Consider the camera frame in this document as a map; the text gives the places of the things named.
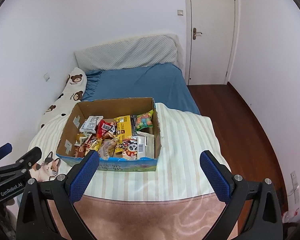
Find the cardboard box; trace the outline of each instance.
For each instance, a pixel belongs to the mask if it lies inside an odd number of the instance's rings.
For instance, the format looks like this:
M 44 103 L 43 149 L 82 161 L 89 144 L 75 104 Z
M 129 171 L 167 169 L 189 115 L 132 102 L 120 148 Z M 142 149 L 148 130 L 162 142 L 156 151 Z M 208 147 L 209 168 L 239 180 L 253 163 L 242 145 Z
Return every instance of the cardboard box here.
M 107 121 L 124 115 L 144 114 L 153 110 L 153 128 L 147 131 L 154 135 L 154 157 L 155 159 L 142 158 L 140 160 L 128 161 L 119 158 L 101 160 L 98 170 L 102 171 L 155 171 L 161 150 L 160 125 L 158 114 L 155 109 L 153 98 L 121 98 L 105 99 L 95 101 L 84 101 L 77 103 L 63 129 L 61 139 L 57 148 L 57 155 L 70 166 L 79 163 L 82 158 L 75 158 L 76 136 L 83 122 L 90 115 L 102 115 Z

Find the dark brown floor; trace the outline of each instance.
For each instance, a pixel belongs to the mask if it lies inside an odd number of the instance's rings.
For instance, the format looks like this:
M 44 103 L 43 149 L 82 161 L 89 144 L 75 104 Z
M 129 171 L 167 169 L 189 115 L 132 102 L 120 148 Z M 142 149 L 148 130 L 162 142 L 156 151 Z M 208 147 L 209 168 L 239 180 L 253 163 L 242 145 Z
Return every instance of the dark brown floor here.
M 282 212 L 288 210 L 282 173 L 273 148 L 258 120 L 238 92 L 228 85 L 188 86 L 201 115 L 212 120 L 221 154 L 233 174 L 246 180 L 270 178 Z M 246 203 L 238 220 L 240 230 L 248 214 Z

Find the cat print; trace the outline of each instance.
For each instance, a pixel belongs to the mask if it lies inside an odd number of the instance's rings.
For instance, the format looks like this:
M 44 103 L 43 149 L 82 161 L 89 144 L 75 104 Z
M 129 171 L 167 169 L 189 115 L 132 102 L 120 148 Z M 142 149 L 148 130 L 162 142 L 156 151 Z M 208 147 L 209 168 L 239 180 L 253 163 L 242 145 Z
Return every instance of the cat print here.
M 57 176 L 60 158 L 54 160 L 52 155 L 53 153 L 50 152 L 41 165 L 35 163 L 29 170 L 31 176 L 35 178 L 38 182 L 47 181 L 50 180 L 50 177 Z

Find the blue gripper pad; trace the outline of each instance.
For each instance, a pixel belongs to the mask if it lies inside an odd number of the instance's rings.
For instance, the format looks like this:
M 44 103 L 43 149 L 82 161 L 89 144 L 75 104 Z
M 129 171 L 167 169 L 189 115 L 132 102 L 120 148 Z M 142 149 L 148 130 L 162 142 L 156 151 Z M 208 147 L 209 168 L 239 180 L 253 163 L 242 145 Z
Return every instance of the blue gripper pad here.
M 74 165 L 68 172 L 65 186 L 71 204 L 82 198 L 98 166 L 99 154 L 91 150 L 80 163 Z
M 218 200 L 228 204 L 234 189 L 231 172 L 226 166 L 220 164 L 210 151 L 201 153 L 200 166 L 216 193 Z
M 6 143 L 5 145 L 0 147 L 0 160 L 7 156 L 10 152 L 12 152 L 12 145 L 10 143 Z

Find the door handle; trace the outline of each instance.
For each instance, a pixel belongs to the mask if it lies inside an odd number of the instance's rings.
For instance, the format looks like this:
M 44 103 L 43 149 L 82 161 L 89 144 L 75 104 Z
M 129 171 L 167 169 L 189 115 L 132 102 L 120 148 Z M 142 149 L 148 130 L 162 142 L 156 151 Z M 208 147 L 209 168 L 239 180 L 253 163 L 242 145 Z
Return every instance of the door handle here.
M 193 36 L 192 36 L 192 38 L 195 40 L 196 39 L 196 34 L 197 33 L 200 33 L 200 32 L 197 32 L 197 28 L 193 28 Z

